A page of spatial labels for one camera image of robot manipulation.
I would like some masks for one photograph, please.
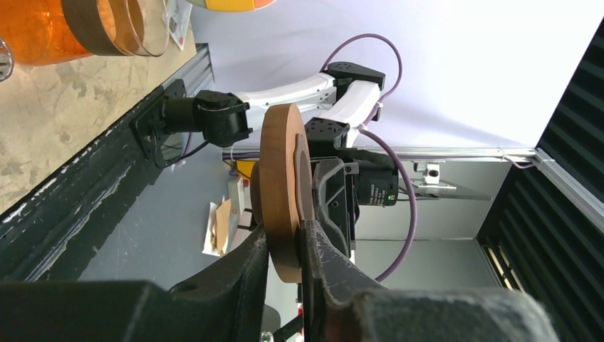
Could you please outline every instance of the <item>white backdrop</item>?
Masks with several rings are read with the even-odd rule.
[[[217,90],[299,81],[347,38],[379,33],[404,63],[370,126],[388,143],[533,147],[603,15],[603,0],[277,0],[242,14],[194,8],[192,22],[196,41],[209,43]],[[353,43],[336,60],[395,81],[395,57],[379,41]]]

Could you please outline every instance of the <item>yellow object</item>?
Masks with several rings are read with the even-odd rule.
[[[245,12],[256,9],[254,0],[206,0],[206,6],[210,11],[219,12]]]
[[[249,176],[251,175],[251,169],[256,164],[255,160],[237,160],[235,165],[237,166],[237,172],[245,179],[251,180]]]
[[[247,12],[266,7],[275,0],[188,0],[190,3],[218,12]]]

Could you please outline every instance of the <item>black mounting plate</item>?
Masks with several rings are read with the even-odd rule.
[[[187,89],[184,86],[184,81],[181,79],[175,80],[164,89],[163,96],[157,96],[130,122],[132,133],[148,160],[154,159],[156,164],[158,160],[163,161],[161,145],[170,136],[161,129],[164,102],[168,98],[183,98],[185,96],[187,96]]]

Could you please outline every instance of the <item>glass jar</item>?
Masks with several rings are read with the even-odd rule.
[[[161,26],[166,45],[167,29],[160,15],[149,24],[144,9],[138,0],[0,0],[0,37],[10,46],[15,62],[29,66],[92,54],[156,56],[148,53],[150,48],[145,48],[143,39],[154,38],[155,45],[164,41],[145,37],[149,36],[145,25],[152,24],[149,29],[153,32]]]

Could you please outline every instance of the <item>screw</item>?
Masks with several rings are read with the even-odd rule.
[[[260,342],[273,342],[273,334],[266,332],[266,331],[262,331],[262,333],[260,334]]]

